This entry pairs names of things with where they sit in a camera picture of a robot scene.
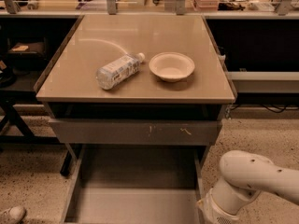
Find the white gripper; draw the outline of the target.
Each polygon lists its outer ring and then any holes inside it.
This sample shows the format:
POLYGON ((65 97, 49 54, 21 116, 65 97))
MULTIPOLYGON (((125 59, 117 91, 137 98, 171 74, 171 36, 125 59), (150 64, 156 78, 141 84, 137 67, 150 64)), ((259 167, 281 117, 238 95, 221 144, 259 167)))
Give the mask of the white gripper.
POLYGON ((210 189, 206 196, 197 202, 205 224, 237 224, 239 216, 232 208, 228 196, 210 189))

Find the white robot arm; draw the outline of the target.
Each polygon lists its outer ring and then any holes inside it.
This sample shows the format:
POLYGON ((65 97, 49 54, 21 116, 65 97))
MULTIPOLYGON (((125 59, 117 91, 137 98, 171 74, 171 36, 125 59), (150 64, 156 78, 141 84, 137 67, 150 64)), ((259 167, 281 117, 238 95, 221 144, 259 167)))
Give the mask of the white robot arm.
POLYGON ((265 156, 241 150, 220 159, 221 176, 197 202, 205 224, 237 224, 238 212, 262 192, 299 204, 299 171, 276 166, 265 156))

